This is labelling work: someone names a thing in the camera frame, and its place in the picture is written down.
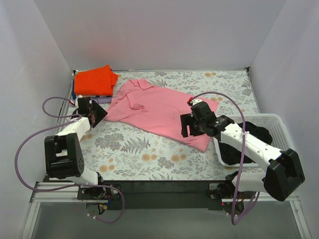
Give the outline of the pink polo shirt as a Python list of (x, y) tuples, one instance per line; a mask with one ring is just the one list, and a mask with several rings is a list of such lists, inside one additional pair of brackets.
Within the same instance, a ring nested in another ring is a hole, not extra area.
[(130, 79), (113, 97), (105, 120), (123, 122), (204, 152), (207, 135), (183, 137), (180, 115), (189, 114), (192, 95), (151, 85), (146, 79)]

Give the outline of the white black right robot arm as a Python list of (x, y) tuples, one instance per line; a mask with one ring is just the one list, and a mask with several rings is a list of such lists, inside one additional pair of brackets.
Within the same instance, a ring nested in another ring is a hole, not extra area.
[(227, 116), (216, 117), (202, 100), (188, 101), (191, 112), (181, 115), (183, 137), (207, 135), (240, 151), (257, 163), (262, 173), (228, 175), (214, 194), (237, 198), (244, 192), (265, 192), (278, 201), (286, 200), (302, 183), (305, 175), (299, 155), (293, 149), (286, 151), (259, 140)]

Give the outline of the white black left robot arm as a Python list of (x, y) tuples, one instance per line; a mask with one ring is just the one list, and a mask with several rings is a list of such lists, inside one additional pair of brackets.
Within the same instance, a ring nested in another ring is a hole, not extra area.
[(69, 180), (85, 187), (90, 185), (90, 195), (101, 199), (106, 187), (102, 184), (102, 176), (85, 166), (80, 140), (103, 120), (107, 112), (90, 97), (78, 98), (75, 105), (74, 122), (44, 140), (46, 173), (53, 180)]

